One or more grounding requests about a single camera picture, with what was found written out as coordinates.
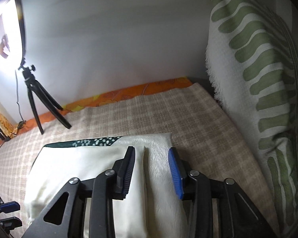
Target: beige checkered blanket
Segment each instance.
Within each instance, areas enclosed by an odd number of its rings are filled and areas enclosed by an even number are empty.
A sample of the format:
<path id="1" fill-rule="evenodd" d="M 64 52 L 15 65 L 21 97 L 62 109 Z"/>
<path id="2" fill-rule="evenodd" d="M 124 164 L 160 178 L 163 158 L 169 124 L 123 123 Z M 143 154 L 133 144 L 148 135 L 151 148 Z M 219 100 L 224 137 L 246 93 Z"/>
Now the beige checkered blanket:
<path id="1" fill-rule="evenodd" d="M 18 201 L 21 211 L 8 214 L 26 223 L 23 207 L 26 178 L 45 144 L 105 136 L 172 132 L 180 157 L 208 178 L 234 178 L 278 232 L 272 195 L 253 154 L 239 132 L 212 97 L 199 85 L 138 96 L 101 107 L 88 107 L 66 115 L 70 130 L 57 120 L 15 137 L 0 149 L 0 196 Z M 153 201 L 147 190 L 148 208 Z M 11 233 L 19 238 L 26 227 Z"/>

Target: white wall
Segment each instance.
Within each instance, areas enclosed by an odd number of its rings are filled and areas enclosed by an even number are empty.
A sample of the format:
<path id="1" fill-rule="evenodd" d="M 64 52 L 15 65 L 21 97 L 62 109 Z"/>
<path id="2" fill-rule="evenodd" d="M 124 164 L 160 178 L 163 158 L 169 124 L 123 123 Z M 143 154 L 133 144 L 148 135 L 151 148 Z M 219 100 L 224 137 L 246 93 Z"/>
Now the white wall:
<path id="1" fill-rule="evenodd" d="M 61 104 L 123 87 L 206 78 L 211 0 L 22 0 L 26 61 Z M 16 122 L 14 73 L 0 102 Z M 33 117 L 20 73 L 20 104 Z M 39 113 L 46 108 L 37 102 Z"/>

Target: green and white pillow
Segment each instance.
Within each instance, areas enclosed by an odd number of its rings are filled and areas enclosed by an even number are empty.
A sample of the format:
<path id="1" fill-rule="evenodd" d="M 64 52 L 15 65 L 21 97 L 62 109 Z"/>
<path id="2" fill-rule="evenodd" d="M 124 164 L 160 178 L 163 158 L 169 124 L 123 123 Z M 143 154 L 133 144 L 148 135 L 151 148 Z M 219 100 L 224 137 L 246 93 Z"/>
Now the green and white pillow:
<path id="1" fill-rule="evenodd" d="M 283 237 L 298 229 L 298 52 L 255 0 L 212 0 L 207 68 L 273 192 Z"/>

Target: mattress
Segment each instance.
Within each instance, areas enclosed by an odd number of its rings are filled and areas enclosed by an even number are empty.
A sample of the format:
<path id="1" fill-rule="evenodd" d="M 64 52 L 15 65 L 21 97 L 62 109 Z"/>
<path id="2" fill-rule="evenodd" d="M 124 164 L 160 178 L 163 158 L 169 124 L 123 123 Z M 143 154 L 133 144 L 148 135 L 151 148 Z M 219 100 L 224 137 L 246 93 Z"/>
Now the mattress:
<path id="1" fill-rule="evenodd" d="M 174 88 L 185 88 L 191 86 L 192 83 L 188 78 L 182 77 L 177 79 L 165 80 L 160 82 L 145 83 L 142 85 L 122 88 L 119 90 L 102 93 L 89 98 L 84 98 L 73 103 L 63 106 L 63 110 L 60 111 L 62 115 L 66 115 L 71 112 L 77 112 L 85 107 L 99 107 L 106 104 L 116 103 L 122 100 L 128 100 L 135 96 L 152 95 L 160 92 L 164 92 Z M 55 119 L 55 116 L 51 112 L 43 113 L 39 116 L 40 122 L 45 123 Z M 37 127 L 37 123 L 34 118 L 26 121 L 25 125 L 18 131 L 18 134 L 28 132 L 29 130 Z"/>
<path id="2" fill-rule="evenodd" d="M 26 223 L 23 207 L 26 179 L 45 144 L 172 132 L 172 143 L 182 159 L 208 178 L 234 178 L 278 233 L 272 194 L 258 163 L 233 123 L 199 84 L 100 107 L 86 107 L 65 117 L 72 124 L 69 130 L 54 120 L 43 124 L 44 135 L 34 128 L 1 147 L 0 196 L 5 202 L 15 200 L 21 205 L 20 211 L 8 216 L 15 215 Z M 150 207 L 154 194 L 148 188 L 147 198 Z M 149 234 L 153 228 L 148 223 Z M 11 233 L 18 238 L 25 230 L 26 224 Z"/>

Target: blue plastic part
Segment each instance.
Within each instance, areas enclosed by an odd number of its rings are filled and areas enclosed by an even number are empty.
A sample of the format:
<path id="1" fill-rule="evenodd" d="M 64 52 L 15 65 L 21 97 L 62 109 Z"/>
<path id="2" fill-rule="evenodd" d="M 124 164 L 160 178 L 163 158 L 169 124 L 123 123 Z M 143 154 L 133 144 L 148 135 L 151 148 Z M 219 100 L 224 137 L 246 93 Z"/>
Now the blue plastic part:
<path id="1" fill-rule="evenodd" d="M 184 195 L 183 182 L 182 182 L 182 178 L 180 176 L 180 171 L 176 164 L 172 149 L 169 149 L 168 161 L 169 161 L 169 167 L 170 167 L 170 171 L 171 171 L 171 175 L 172 175 L 175 193 L 177 194 L 179 199 L 182 199 L 183 195 Z"/>
<path id="2" fill-rule="evenodd" d="M 4 213 L 11 213 L 20 210 L 20 205 L 16 201 L 7 202 L 0 205 L 0 211 Z"/>

